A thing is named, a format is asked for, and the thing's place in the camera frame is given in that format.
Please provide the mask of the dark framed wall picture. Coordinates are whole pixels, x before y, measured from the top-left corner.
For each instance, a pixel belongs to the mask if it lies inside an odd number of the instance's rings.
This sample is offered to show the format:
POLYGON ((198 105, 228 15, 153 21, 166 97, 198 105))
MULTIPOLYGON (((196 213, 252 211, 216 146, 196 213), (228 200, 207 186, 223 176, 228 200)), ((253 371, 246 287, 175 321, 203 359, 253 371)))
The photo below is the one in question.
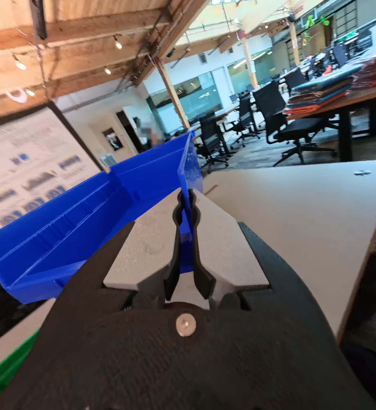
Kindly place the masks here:
POLYGON ((118 135, 112 128, 103 131, 102 134, 109 143, 110 147, 113 149, 113 151, 118 151, 124 147, 118 135))

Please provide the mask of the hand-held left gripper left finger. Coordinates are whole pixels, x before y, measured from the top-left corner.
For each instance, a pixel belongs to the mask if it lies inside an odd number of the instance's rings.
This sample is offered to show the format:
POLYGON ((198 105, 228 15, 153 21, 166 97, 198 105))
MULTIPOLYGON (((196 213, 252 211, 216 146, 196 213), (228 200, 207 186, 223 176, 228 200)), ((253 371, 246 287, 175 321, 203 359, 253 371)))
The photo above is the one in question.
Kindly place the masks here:
POLYGON ((182 213, 183 193, 176 189, 138 217, 104 286, 170 300, 180 275, 182 213))

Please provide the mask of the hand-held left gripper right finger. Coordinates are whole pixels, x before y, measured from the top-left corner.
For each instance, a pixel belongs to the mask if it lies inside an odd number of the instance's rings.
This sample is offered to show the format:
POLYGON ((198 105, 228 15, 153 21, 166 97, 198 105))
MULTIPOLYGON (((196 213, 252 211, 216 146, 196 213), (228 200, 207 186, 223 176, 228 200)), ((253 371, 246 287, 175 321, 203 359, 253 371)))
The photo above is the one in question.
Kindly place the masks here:
POLYGON ((269 287, 252 248, 234 217, 196 189, 191 189, 193 272, 206 300, 222 300, 238 291, 269 287))

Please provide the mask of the wooden table with black legs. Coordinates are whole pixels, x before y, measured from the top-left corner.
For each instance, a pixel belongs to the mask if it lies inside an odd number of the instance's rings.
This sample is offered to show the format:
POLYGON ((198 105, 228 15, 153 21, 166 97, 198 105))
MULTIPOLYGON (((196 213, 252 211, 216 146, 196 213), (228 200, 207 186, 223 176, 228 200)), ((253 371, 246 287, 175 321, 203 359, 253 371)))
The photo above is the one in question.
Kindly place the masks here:
POLYGON ((341 96, 331 103, 324 105, 319 110, 310 113, 292 114, 288 120, 296 120, 318 116, 339 116, 338 151, 341 162, 353 160, 352 141, 353 136, 364 135, 376 137, 376 87, 359 89, 341 96), (368 129, 352 132, 350 113, 362 108, 369 109, 368 129))

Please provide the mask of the green hanging decoration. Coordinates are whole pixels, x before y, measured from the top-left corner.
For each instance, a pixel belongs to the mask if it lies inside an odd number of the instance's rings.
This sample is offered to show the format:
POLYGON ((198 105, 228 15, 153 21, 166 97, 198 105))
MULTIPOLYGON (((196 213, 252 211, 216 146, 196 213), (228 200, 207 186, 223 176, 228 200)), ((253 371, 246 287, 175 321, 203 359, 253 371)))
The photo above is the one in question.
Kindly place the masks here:
POLYGON ((309 15, 307 22, 304 25, 305 31, 303 38, 312 38, 314 35, 316 35, 316 33, 314 33, 312 30, 314 27, 319 25, 328 27, 330 25, 330 20, 324 16, 315 18, 313 15, 309 15))

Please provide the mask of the blue plastic bin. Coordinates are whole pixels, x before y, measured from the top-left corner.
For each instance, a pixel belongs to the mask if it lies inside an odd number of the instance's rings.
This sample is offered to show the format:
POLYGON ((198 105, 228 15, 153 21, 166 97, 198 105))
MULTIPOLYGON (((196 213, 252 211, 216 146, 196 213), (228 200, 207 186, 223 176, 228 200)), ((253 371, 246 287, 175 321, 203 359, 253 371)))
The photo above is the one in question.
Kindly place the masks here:
POLYGON ((0 285, 22 304, 57 298, 73 274, 128 223, 175 190, 203 191, 186 132, 100 172, 0 229, 0 285))

